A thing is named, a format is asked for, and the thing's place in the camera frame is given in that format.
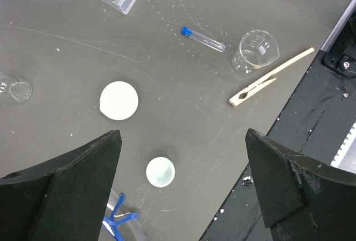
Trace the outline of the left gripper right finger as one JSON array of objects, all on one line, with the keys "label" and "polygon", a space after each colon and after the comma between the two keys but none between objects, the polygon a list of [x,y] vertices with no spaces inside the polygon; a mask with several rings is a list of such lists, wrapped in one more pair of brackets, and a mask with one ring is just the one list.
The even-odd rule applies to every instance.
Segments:
[{"label": "left gripper right finger", "polygon": [[355,174],[249,129],[248,159],[273,240],[355,240]]}]

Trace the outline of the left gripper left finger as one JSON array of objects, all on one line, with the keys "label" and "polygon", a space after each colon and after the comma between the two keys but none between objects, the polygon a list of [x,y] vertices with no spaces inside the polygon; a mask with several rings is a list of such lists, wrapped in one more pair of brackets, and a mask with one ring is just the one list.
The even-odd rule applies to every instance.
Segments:
[{"label": "left gripper left finger", "polygon": [[97,240],[121,148],[112,130],[1,178],[1,240]]}]

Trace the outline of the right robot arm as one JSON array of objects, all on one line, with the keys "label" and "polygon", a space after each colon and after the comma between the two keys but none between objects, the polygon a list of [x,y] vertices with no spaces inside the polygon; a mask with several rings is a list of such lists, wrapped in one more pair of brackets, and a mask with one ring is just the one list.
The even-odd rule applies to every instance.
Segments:
[{"label": "right robot arm", "polygon": [[355,78],[355,12],[323,58],[323,65],[347,78]]}]

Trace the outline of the blue safety glasses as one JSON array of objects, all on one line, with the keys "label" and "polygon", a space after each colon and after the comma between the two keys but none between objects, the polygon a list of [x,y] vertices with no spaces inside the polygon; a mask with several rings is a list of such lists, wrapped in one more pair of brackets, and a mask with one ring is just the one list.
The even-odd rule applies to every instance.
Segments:
[{"label": "blue safety glasses", "polygon": [[149,240],[146,230],[139,221],[139,215],[124,206],[124,193],[113,189],[106,205],[102,225],[114,240]]}]

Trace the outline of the small white crucible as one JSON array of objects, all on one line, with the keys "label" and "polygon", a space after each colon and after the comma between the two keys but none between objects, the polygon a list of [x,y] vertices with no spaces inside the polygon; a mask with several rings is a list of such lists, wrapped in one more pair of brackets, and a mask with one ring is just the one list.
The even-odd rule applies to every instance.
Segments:
[{"label": "small white crucible", "polygon": [[148,163],[146,177],[151,185],[157,188],[164,188],[173,181],[175,167],[168,158],[156,157]]}]

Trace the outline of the large white evaporating dish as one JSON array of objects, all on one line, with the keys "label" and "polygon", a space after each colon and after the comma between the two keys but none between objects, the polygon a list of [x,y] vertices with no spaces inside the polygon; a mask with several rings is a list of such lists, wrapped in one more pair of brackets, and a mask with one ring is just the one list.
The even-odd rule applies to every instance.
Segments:
[{"label": "large white evaporating dish", "polygon": [[108,84],[100,95],[100,111],[111,120],[128,119],[136,112],[138,105],[137,91],[124,81]]}]

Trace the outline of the small glass flask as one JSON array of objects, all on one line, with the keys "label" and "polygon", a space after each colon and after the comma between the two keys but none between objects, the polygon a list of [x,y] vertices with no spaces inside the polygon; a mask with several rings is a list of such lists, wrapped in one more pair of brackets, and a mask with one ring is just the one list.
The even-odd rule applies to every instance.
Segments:
[{"label": "small glass flask", "polygon": [[1,71],[1,105],[24,103],[32,95],[32,85],[26,79]]}]

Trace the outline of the wooden test tube clamp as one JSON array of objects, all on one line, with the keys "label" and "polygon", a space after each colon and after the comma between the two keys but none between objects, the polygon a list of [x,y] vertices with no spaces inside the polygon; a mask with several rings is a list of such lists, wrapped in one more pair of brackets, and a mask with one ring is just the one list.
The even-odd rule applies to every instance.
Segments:
[{"label": "wooden test tube clamp", "polygon": [[294,56],[293,58],[287,60],[277,68],[273,69],[272,71],[268,72],[266,75],[262,76],[246,88],[242,89],[236,95],[229,99],[229,103],[233,107],[237,107],[242,104],[245,100],[249,99],[250,97],[254,96],[256,93],[261,91],[263,88],[267,87],[271,83],[273,83],[276,78],[274,76],[279,73],[280,71],[284,70],[285,68],[289,67],[290,65],[296,63],[300,59],[304,58],[305,56],[313,53],[315,49],[313,47],[303,51],[302,53]]}]

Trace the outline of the glass beaker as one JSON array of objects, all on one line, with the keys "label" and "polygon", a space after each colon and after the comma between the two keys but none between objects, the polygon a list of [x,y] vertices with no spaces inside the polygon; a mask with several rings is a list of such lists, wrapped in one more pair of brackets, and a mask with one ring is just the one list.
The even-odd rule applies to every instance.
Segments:
[{"label": "glass beaker", "polygon": [[232,66],[234,71],[248,75],[268,66],[280,57],[278,43],[269,32],[255,29],[246,33],[234,52]]}]

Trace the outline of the test tube blue cap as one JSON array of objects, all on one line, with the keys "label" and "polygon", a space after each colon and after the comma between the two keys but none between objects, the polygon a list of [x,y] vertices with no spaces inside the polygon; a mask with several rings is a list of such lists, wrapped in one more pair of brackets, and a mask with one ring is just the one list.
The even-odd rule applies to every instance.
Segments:
[{"label": "test tube blue cap", "polygon": [[202,43],[203,45],[206,45],[216,51],[224,52],[226,49],[226,47],[222,43],[220,43],[212,38],[206,37],[206,36],[196,32],[196,31],[193,31],[187,27],[182,28],[181,34],[188,38],[191,38],[199,43]]}]

